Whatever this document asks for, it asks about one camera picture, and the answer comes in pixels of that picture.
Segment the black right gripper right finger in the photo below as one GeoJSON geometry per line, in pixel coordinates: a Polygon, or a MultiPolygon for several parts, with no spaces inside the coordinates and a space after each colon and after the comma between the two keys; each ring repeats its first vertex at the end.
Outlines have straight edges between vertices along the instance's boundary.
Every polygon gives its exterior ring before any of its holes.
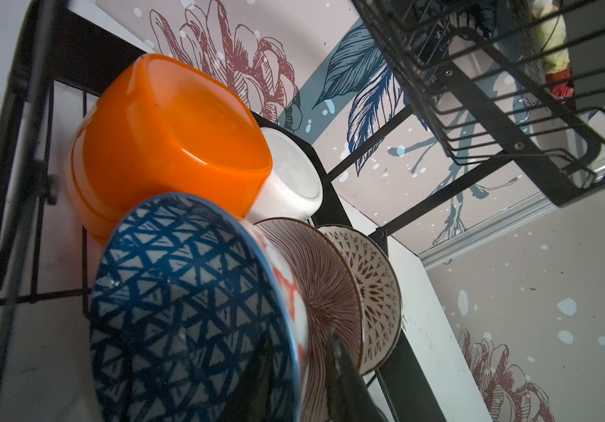
{"type": "Polygon", "coordinates": [[[325,371],[329,421],[385,421],[335,329],[327,337],[325,371]]]}

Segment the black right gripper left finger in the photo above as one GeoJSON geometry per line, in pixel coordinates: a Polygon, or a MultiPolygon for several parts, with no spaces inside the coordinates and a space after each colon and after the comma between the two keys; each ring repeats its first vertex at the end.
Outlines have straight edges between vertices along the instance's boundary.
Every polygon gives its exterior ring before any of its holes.
{"type": "Polygon", "coordinates": [[[269,421],[274,382],[274,346],[265,332],[230,395],[221,421],[269,421]]]}

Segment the white patterned bowl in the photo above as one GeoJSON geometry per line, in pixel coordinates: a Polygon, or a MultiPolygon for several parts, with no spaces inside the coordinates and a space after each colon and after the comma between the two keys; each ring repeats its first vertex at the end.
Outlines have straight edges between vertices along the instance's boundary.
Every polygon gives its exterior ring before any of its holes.
{"type": "Polygon", "coordinates": [[[359,372],[369,374],[390,357],[401,334],[402,295],[389,258],[371,238],[347,226],[318,230],[339,250],[362,299],[363,347],[359,372]]]}

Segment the blue patterned bowl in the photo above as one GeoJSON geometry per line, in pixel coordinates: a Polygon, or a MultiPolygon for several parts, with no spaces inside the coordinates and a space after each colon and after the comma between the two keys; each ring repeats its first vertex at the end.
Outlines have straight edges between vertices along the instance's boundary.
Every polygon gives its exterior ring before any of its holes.
{"type": "Polygon", "coordinates": [[[301,418],[309,328],[286,258],[208,200],[165,193],[117,225],[90,310],[105,421],[221,421],[261,336],[274,346],[269,421],[301,418]]]}

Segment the white ceramic bowl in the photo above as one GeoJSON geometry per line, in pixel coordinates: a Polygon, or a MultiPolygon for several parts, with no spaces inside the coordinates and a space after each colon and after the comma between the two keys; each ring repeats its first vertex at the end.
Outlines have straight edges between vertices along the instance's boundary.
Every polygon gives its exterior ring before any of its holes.
{"type": "Polygon", "coordinates": [[[309,219],[323,202],[322,182],[313,163],[289,136],[273,128],[262,128],[261,132],[272,155],[273,170],[246,220],[309,219]]]}

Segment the orange plastic bowl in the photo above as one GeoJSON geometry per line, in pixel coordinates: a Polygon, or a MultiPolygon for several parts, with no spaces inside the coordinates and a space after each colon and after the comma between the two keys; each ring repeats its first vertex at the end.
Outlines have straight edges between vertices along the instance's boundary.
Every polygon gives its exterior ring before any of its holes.
{"type": "Polygon", "coordinates": [[[86,114],[64,169],[77,219],[107,240],[133,207],[162,193],[190,193],[247,216],[273,159],[253,114],[227,86],[147,54],[86,114]]]}

